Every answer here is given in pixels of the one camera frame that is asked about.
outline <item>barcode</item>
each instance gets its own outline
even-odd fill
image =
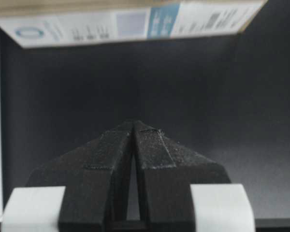
[[[212,16],[209,18],[207,24],[205,25],[205,29],[211,29],[218,20],[219,16],[220,13],[213,13]]]
[[[225,12],[225,15],[216,25],[216,28],[223,29],[225,28],[230,21],[232,20],[233,16],[237,13],[237,9],[233,9],[230,12]]]

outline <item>black surface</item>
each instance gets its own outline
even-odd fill
[[[108,232],[148,232],[148,227],[144,221],[115,221]],[[290,228],[256,228],[256,232],[290,232]]]
[[[240,36],[23,50],[1,32],[0,55],[5,201],[38,165],[139,118],[222,163],[257,219],[290,218],[290,0]]]

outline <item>blue logo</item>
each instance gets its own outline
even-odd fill
[[[16,31],[16,35],[25,39],[39,39],[44,36],[44,32],[34,27],[23,27]]]

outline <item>blue stripe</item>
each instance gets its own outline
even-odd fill
[[[169,37],[178,15],[178,10],[179,3],[151,8],[147,37]]]

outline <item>white tape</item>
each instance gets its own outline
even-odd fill
[[[65,187],[15,188],[3,213],[2,232],[58,232]]]
[[[254,232],[253,211],[241,184],[191,185],[197,232]]]

